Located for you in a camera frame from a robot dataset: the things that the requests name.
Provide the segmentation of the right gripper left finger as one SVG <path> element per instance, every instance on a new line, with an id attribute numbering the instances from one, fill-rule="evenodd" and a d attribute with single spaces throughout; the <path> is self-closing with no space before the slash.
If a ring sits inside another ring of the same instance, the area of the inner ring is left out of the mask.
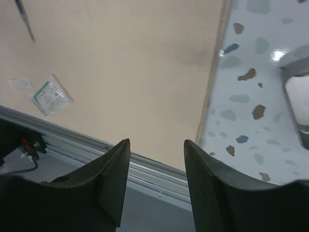
<path id="1" fill-rule="evenodd" d="M 121 225 L 130 141 L 52 182 L 0 177 L 3 232 L 114 232 Z"/>

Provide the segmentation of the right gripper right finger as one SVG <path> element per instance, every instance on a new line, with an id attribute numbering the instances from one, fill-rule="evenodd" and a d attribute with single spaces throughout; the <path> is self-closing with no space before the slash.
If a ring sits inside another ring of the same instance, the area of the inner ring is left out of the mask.
<path id="1" fill-rule="evenodd" d="M 245 175 L 191 140 L 184 161 L 198 232 L 306 232 L 309 182 L 274 185 Z"/>

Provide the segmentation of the metal instrument tray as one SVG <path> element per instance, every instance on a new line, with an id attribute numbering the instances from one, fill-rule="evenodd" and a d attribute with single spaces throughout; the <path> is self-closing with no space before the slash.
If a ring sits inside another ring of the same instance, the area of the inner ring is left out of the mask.
<path id="1" fill-rule="evenodd" d="M 284 94 L 305 149 L 309 148 L 309 46 L 302 45 L 280 61 Z"/>

